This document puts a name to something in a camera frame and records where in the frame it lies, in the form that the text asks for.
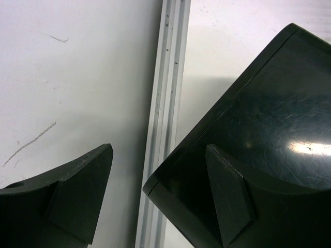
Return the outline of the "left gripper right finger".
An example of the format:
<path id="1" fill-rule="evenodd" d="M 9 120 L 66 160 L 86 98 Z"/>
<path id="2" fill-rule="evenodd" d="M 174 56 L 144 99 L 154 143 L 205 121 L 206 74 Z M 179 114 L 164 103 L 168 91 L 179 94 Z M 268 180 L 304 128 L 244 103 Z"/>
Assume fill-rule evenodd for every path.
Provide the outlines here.
<path id="1" fill-rule="evenodd" d="M 215 145 L 205 157 L 225 247 L 330 247 L 330 190 L 283 181 Z"/>

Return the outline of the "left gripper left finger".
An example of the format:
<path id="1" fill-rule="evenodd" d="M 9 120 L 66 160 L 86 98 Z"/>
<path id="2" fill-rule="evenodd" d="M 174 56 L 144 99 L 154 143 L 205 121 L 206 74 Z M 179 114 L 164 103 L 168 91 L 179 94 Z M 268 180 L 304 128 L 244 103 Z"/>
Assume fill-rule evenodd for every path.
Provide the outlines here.
<path id="1" fill-rule="evenodd" d="M 113 148 L 103 144 L 47 172 L 1 189 L 1 247 L 88 247 L 109 180 Z"/>

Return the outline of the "black pink drawer unit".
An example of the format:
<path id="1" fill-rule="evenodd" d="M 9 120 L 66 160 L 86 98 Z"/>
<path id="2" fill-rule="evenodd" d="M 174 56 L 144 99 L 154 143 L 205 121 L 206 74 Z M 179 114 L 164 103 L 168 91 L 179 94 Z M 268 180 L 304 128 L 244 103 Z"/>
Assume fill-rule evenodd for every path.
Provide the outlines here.
<path id="1" fill-rule="evenodd" d="M 330 190 L 330 44 L 286 26 L 145 183 L 193 246 L 225 247 L 207 145 L 283 181 Z"/>

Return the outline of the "aluminium table edge rail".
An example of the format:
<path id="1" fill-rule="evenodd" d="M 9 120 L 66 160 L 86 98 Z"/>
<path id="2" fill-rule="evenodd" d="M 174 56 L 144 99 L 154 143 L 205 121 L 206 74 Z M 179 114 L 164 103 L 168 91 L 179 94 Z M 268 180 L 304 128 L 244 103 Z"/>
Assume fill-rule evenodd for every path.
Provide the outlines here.
<path id="1" fill-rule="evenodd" d="M 175 148 L 190 1 L 163 1 L 142 182 Z M 163 247 L 166 218 L 141 193 L 135 247 Z"/>

